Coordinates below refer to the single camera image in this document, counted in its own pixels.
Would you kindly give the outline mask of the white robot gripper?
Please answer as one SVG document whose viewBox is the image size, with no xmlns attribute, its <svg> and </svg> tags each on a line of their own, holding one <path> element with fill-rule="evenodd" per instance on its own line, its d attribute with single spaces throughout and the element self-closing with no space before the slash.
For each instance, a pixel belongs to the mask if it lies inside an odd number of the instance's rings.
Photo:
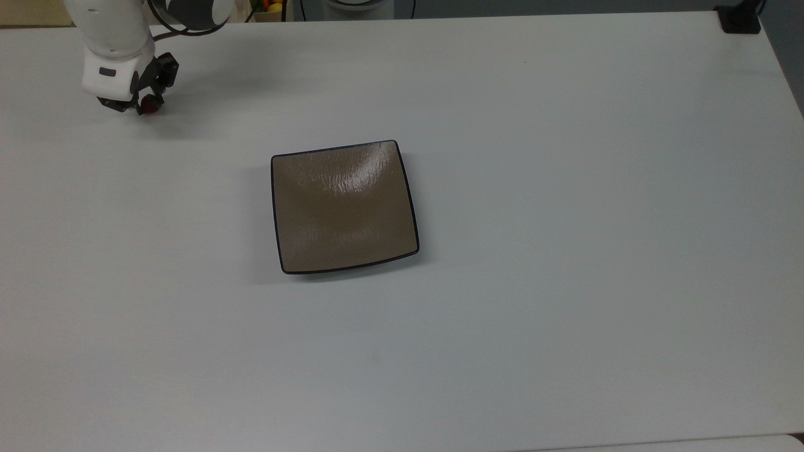
<svg viewBox="0 0 804 452">
<path fill-rule="evenodd" d="M 161 107 L 167 89 L 173 86 L 179 63 L 171 53 L 155 57 L 155 44 L 146 44 L 123 58 L 95 54 L 84 46 L 81 87 L 106 108 L 116 112 L 140 107 Z"/>
</svg>

